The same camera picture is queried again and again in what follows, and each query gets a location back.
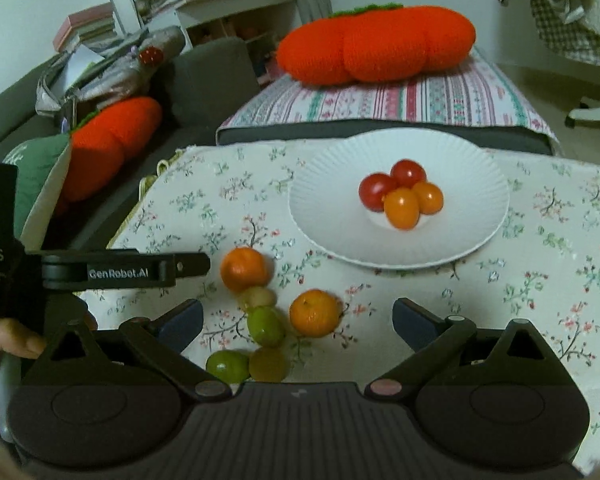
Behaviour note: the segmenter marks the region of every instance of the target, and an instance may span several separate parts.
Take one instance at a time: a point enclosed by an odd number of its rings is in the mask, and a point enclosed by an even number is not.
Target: green fruit
[[[285,339],[285,327],[275,309],[259,306],[247,315],[247,328],[251,338],[260,346],[275,348]]]
[[[226,384],[240,384],[249,378],[249,358],[235,350],[219,350],[206,360],[206,371]]]
[[[281,383],[288,374],[288,365],[279,348],[258,348],[249,358],[249,373],[254,381]]]
[[[265,286],[252,286],[236,298],[238,308],[246,313],[258,306],[276,306],[276,293]]]

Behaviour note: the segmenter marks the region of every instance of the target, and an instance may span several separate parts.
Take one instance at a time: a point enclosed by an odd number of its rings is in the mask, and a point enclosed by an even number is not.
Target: small red object
[[[148,46],[140,54],[138,54],[140,63],[150,66],[158,66],[164,59],[163,52],[156,46]]]

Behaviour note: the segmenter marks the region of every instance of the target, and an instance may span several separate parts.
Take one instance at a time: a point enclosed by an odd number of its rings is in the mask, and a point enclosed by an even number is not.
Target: striped bedspread
[[[284,75],[220,130],[372,119],[452,126],[522,126],[555,139],[520,90],[474,48],[453,70],[391,84],[308,88]]]

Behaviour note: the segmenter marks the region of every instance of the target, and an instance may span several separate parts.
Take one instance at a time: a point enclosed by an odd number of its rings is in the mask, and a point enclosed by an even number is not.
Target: white plate
[[[445,205],[411,231],[369,212],[358,186],[389,173],[398,160],[417,161],[444,194]],[[487,152],[467,140],[424,128],[391,128],[333,144],[299,170],[289,211],[300,231],[327,254],[379,269],[439,266],[475,251],[498,231],[509,185]]]

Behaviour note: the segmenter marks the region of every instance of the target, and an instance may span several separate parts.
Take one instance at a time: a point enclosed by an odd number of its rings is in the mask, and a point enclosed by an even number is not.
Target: orange cushion
[[[280,43],[276,59],[310,85],[377,83],[452,68],[474,43],[475,28],[462,14],[417,6],[308,23]]]
[[[106,186],[122,165],[138,155],[162,120],[149,97],[135,97],[105,108],[72,133],[72,155],[56,214]]]
[[[122,144],[125,161],[139,155],[162,122],[162,107],[150,97],[121,101],[96,115],[89,124],[108,130]]]
[[[276,62],[298,81],[340,85],[354,81],[344,66],[344,34],[351,17],[316,20],[292,30],[278,46]]]
[[[71,162],[61,193],[67,202],[80,202],[101,190],[125,163],[119,140],[92,123],[72,134]]]

